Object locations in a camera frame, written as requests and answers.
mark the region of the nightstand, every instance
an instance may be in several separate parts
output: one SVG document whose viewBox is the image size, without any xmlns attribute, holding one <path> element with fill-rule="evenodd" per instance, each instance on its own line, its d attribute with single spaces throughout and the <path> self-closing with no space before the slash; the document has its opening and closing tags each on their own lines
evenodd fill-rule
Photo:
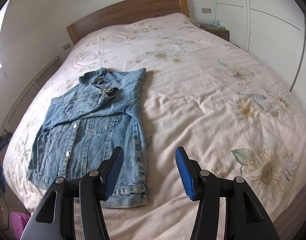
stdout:
<svg viewBox="0 0 306 240">
<path fill-rule="evenodd" d="M 210 24 L 200 24 L 199 26 L 202 30 L 205 30 L 209 33 L 212 33 L 226 41 L 229 41 L 230 38 L 230 32 L 227 29 L 221 29 L 221 28 L 217 28 L 213 25 Z"/>
</svg>

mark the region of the bed frame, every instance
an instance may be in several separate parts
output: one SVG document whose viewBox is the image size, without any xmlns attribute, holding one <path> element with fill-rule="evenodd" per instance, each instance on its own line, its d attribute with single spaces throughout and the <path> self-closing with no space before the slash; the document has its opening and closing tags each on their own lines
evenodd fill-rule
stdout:
<svg viewBox="0 0 306 240">
<path fill-rule="evenodd" d="M 187 0 L 126 0 L 93 12 L 66 29 L 75 45 L 86 35 L 102 28 L 182 13 L 189 17 Z"/>
</svg>

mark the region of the bedspread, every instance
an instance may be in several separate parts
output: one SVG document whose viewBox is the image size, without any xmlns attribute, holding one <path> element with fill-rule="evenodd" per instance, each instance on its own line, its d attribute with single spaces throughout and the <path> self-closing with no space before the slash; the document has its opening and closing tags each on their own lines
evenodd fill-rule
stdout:
<svg viewBox="0 0 306 240">
<path fill-rule="evenodd" d="M 10 188 L 29 211 L 45 191 L 26 180 L 35 136 L 53 97 L 86 72 L 146 68 L 141 115 L 148 204 L 103 208 L 111 239 L 189 239 L 198 203 L 185 195 L 175 149 L 218 177 L 243 176 L 271 219 L 306 183 L 306 116 L 260 61 L 182 14 L 104 28 L 83 38 L 39 91 L 4 159 Z M 78 204 L 77 239 L 82 239 Z M 220 230 L 224 233 L 224 203 Z"/>
</svg>

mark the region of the pink container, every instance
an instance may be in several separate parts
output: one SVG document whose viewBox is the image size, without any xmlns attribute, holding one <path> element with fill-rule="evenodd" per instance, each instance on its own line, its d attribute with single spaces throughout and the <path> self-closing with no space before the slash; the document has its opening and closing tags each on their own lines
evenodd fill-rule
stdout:
<svg viewBox="0 0 306 240">
<path fill-rule="evenodd" d="M 20 240 L 21 235 L 30 219 L 30 215 L 20 212 L 11 212 L 11 221 L 16 240 Z"/>
</svg>

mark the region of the light switch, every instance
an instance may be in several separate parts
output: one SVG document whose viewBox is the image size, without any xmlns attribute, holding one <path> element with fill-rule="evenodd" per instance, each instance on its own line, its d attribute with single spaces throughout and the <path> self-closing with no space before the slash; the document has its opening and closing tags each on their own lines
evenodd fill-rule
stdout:
<svg viewBox="0 0 306 240">
<path fill-rule="evenodd" d="M 66 44 L 66 45 L 63 46 L 63 49 L 64 49 L 64 50 L 67 50 L 68 48 L 71 48 L 71 44 L 70 44 L 70 43 L 68 43 L 68 44 Z"/>
<path fill-rule="evenodd" d="M 212 13 L 211 8 L 202 8 L 202 13 Z"/>
</svg>

